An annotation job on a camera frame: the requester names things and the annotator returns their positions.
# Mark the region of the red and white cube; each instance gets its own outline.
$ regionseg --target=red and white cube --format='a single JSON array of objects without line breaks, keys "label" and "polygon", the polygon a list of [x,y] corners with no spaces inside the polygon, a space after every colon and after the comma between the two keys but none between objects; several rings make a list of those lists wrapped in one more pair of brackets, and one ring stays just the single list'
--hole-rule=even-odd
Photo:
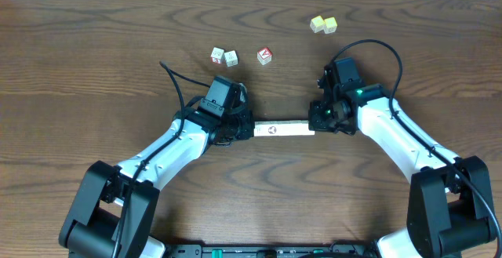
[{"label": "red and white cube", "polygon": [[219,49],[217,47],[213,48],[213,52],[211,53],[211,61],[216,64],[223,63],[223,54],[225,50]]},{"label": "red and white cube", "polygon": [[258,60],[262,65],[265,65],[266,63],[272,61],[272,52],[268,47],[265,47],[264,49],[260,49],[260,51],[258,51]]}]

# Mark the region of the wooden tabletop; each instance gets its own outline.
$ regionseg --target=wooden tabletop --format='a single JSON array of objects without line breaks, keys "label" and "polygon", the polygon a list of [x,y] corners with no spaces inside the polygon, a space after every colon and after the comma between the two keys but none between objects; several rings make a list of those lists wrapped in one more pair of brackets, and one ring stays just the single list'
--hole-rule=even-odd
[{"label": "wooden tabletop", "polygon": [[[335,16],[336,33],[314,34],[317,15]],[[406,113],[486,162],[502,217],[502,0],[0,0],[0,257],[67,255],[57,236],[87,168],[143,150],[179,110],[159,60],[202,82],[244,82],[258,119],[306,119],[323,66],[363,38],[401,55]],[[238,66],[212,64],[214,46],[236,50]],[[274,58],[262,66],[265,46]],[[368,84],[396,79],[379,45],[347,55]],[[179,83],[186,100],[206,94]],[[151,232],[207,244],[370,240],[405,226],[408,192],[361,133],[256,138],[183,169]]]}]

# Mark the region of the dice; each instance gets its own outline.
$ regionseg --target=dice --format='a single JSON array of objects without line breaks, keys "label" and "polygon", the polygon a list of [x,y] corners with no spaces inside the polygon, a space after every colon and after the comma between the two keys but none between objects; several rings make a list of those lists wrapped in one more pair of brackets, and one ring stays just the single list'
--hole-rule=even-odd
[{"label": "dice", "polygon": [[258,60],[262,65],[265,65],[266,63],[272,61],[272,52],[270,52],[270,49],[268,47],[265,47],[264,49],[260,49],[260,51],[258,51]]},{"label": "dice", "polygon": [[324,33],[331,34],[336,31],[336,27],[338,24],[336,23],[335,17],[331,17],[328,19],[324,19]]},{"label": "dice", "polygon": [[227,62],[227,67],[237,65],[238,59],[235,50],[225,53],[224,56],[225,56],[225,61]]},{"label": "dice", "polygon": [[311,20],[311,29],[316,32],[320,32],[324,29],[325,23],[321,16],[317,16]]},{"label": "dice", "polygon": [[219,49],[217,47],[213,48],[213,52],[211,53],[211,61],[216,64],[221,64],[223,62],[223,54],[225,50]]}]

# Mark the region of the yellow cube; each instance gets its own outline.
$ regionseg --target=yellow cube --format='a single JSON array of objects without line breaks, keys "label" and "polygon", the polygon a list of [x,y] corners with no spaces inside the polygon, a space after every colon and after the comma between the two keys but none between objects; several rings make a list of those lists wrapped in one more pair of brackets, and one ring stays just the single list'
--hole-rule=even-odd
[{"label": "yellow cube", "polygon": [[336,27],[338,24],[336,23],[335,17],[331,17],[324,20],[324,33],[331,34],[336,31]]},{"label": "yellow cube", "polygon": [[324,20],[321,16],[317,16],[311,20],[311,29],[314,32],[319,32],[320,30],[324,29],[324,25]]}]

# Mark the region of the wooden table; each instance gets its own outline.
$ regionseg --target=wooden table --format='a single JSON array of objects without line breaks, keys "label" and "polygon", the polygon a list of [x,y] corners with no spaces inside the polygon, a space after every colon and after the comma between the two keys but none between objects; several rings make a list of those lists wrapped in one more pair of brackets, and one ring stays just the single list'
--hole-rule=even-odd
[{"label": "wooden table", "polygon": [[[335,16],[335,34],[312,17]],[[439,143],[489,167],[502,217],[502,0],[0,0],[0,257],[64,257],[57,235],[87,168],[143,150],[179,109],[159,60],[188,77],[244,82],[259,119],[307,117],[342,46],[393,45],[397,98]],[[239,64],[212,64],[214,46]],[[266,66],[256,51],[274,53]],[[392,85],[378,45],[348,52]],[[206,89],[180,82],[185,99]],[[409,185],[369,138],[319,133],[212,147],[161,193],[166,242],[330,243],[403,227]],[[112,212],[118,209],[109,207]],[[466,257],[491,257],[495,243]]]}]

